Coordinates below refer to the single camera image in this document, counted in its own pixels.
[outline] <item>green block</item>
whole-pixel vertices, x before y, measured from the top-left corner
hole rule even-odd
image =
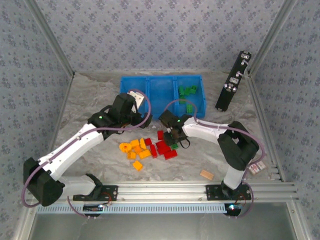
[[[185,96],[181,96],[181,97],[179,97],[179,99],[186,99],[186,97],[185,97]],[[186,101],[179,100],[179,103],[180,103],[180,104],[185,104]]]
[[[184,95],[189,96],[190,89],[191,89],[190,87],[186,87],[185,90],[184,90]]]
[[[187,114],[192,114],[193,113],[193,109],[192,109],[192,105],[191,104],[187,104],[186,105],[186,113]]]
[[[191,94],[196,94],[196,91],[197,91],[197,86],[193,85],[190,89],[190,93]]]
[[[179,148],[178,144],[175,143],[175,144],[171,145],[171,149],[172,149],[172,150],[175,150],[175,149],[177,149],[177,148]]]
[[[184,87],[183,86],[179,86],[178,91],[179,91],[179,96],[185,95],[185,91],[184,91]]]

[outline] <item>patterned wallpaper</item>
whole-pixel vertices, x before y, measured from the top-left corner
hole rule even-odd
[[[67,85],[22,0],[0,1],[0,239],[19,216],[23,162],[46,153]]]
[[[298,1],[255,76],[287,181],[320,239],[320,2]]]
[[[283,0],[37,0],[76,72],[229,70]]]

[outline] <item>red block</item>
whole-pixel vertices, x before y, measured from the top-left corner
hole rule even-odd
[[[171,151],[171,148],[169,146],[164,146],[164,147],[158,148],[159,155],[165,154],[170,151]]]
[[[158,140],[163,140],[164,139],[164,131],[158,131]]]
[[[164,147],[168,147],[167,146],[167,144],[165,143],[165,141],[158,141],[156,144],[156,147],[158,148],[158,149],[162,149],[162,148],[164,148]]]
[[[150,145],[150,151],[151,151],[151,154],[152,154],[152,157],[155,159],[156,157],[158,157],[158,154],[157,154],[157,150],[156,150],[156,147],[155,145]]]
[[[144,140],[144,143],[145,143],[146,146],[150,146],[152,144],[152,141],[151,141],[150,138],[147,138],[147,139]]]
[[[178,154],[177,154],[177,151],[176,151],[176,150],[167,151],[167,152],[164,154],[165,160],[172,159],[172,158],[175,158],[175,157],[177,157],[177,156],[178,156]]]

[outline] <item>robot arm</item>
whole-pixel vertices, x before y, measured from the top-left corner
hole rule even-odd
[[[68,141],[53,152],[35,161],[29,158],[23,164],[23,180],[26,183],[36,168],[44,165],[32,177],[27,189],[46,207],[59,198],[73,195],[91,195],[94,200],[101,192],[101,182],[92,174],[82,177],[62,177],[63,173],[88,150],[106,140],[112,134],[121,134],[117,130],[98,130],[97,128],[124,128],[127,125],[138,125],[147,116],[141,117],[138,109],[144,96],[137,92],[121,93],[113,105],[108,105],[93,114],[87,123]],[[140,128],[147,127],[152,115]]]
[[[259,150],[259,145],[250,137],[226,129],[226,127],[231,127],[248,132],[240,122],[217,124],[199,119],[195,120],[193,116],[187,114],[179,118],[169,110],[166,110],[159,119],[167,128],[163,138],[169,146],[181,143],[183,140],[189,141],[188,137],[200,138],[219,144],[229,164],[222,182],[222,189],[225,190],[224,194],[226,196],[232,195],[237,190],[247,165]]]

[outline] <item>blue bin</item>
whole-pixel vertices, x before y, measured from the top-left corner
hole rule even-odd
[[[178,87],[197,86],[196,93],[186,97],[197,107],[197,118],[204,118],[206,115],[206,97],[201,75],[159,75],[159,76],[123,76],[120,83],[120,93],[127,93],[130,89],[139,89],[147,95],[151,103],[153,119],[158,119],[164,112],[168,103],[179,99]],[[178,101],[168,108],[172,113],[181,117],[187,113],[186,104]],[[144,114],[148,111],[147,101],[139,108]]]

